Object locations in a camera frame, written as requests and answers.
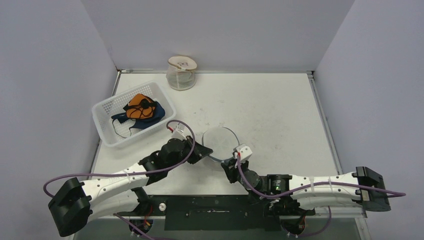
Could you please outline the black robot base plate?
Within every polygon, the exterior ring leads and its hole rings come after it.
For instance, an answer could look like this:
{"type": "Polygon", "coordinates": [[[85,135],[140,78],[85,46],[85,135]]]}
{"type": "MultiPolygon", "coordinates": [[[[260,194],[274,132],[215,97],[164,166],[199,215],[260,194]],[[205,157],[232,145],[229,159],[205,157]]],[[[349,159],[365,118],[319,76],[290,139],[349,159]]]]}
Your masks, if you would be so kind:
{"type": "Polygon", "coordinates": [[[163,220],[166,231],[280,231],[280,219],[296,223],[300,217],[315,213],[315,210],[300,209],[296,201],[286,199],[250,203],[247,195],[153,195],[139,202],[134,210],[119,212],[124,217],[163,220]]]}

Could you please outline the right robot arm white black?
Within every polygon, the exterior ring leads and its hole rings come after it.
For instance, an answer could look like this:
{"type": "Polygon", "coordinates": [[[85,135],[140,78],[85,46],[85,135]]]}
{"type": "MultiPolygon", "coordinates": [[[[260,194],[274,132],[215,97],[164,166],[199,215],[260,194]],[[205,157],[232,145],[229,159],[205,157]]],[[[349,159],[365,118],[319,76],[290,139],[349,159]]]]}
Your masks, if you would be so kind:
{"type": "Polygon", "coordinates": [[[269,200],[269,209],[286,215],[313,211],[320,207],[361,207],[370,212],[391,210],[383,176],[359,166],[354,172],[333,176],[298,176],[294,174],[258,175],[245,161],[221,163],[231,184],[240,183],[248,192],[250,203],[269,200]]]}

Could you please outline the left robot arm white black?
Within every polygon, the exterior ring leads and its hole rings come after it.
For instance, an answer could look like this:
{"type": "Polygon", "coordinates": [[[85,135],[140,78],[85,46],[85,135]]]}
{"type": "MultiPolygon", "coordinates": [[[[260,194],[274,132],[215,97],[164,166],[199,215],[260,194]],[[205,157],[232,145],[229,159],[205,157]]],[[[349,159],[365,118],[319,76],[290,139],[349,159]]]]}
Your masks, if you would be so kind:
{"type": "Polygon", "coordinates": [[[113,177],[68,179],[48,204],[59,235],[70,236],[88,222],[115,213],[149,213],[154,206],[143,189],[145,186],[166,178],[170,167],[195,164],[211,153],[211,148],[194,142],[190,136],[184,140],[171,138],[160,150],[113,177]]]}

